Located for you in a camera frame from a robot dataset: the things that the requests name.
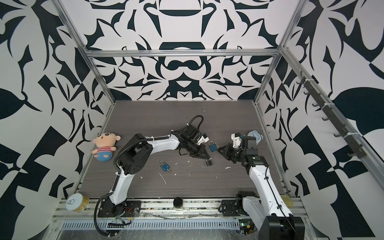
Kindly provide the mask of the blue padlock with key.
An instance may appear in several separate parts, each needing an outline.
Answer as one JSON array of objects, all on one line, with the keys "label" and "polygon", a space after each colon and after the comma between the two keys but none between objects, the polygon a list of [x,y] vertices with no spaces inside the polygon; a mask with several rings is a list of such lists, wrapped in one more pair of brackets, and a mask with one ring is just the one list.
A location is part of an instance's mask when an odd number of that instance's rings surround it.
[{"label": "blue padlock with key", "polygon": [[169,173],[169,174],[172,173],[172,170],[171,170],[170,165],[167,164],[166,162],[164,162],[164,161],[159,161],[159,165],[160,165],[161,169],[162,169],[164,172]]}]

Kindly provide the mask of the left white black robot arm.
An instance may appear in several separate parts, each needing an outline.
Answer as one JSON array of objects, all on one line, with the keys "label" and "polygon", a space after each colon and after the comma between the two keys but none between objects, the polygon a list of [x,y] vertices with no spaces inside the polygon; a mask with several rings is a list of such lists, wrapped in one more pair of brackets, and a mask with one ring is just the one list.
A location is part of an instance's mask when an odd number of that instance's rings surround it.
[{"label": "left white black robot arm", "polygon": [[109,200],[117,206],[127,199],[135,174],[143,169],[149,157],[155,153],[185,149],[187,155],[206,160],[207,165],[210,166],[212,161],[205,146],[209,140],[207,134],[203,134],[191,124],[161,137],[134,135],[114,159],[117,176],[110,191]]}]

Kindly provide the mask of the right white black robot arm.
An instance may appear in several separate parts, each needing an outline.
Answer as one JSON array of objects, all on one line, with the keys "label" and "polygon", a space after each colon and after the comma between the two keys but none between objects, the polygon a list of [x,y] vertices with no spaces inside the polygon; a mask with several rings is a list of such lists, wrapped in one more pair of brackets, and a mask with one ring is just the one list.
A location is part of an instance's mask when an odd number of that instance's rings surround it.
[{"label": "right white black robot arm", "polygon": [[240,162],[258,191],[240,191],[236,195],[236,212],[251,218],[250,227],[257,230],[260,240],[303,240],[305,224],[280,196],[265,157],[258,154],[257,139],[239,133],[232,134],[231,139],[233,142],[218,148],[218,152],[234,164]]}]

